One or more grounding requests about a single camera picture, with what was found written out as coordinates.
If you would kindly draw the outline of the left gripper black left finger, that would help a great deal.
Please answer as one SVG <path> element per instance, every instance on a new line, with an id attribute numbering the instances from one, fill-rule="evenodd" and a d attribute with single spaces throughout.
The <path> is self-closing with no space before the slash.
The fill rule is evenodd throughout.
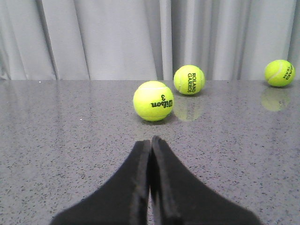
<path id="1" fill-rule="evenodd" d="M 145 225 L 150 141 L 137 141 L 117 172 L 95 193 L 58 214 L 53 225 Z"/>

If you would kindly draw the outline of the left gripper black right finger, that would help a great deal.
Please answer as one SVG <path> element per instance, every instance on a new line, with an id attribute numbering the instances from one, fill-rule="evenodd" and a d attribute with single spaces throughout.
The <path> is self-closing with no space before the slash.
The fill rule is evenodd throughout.
<path id="1" fill-rule="evenodd" d="M 198 180 L 167 142 L 152 138 L 150 188 L 160 225 L 260 225 L 251 211 L 227 200 Z"/>

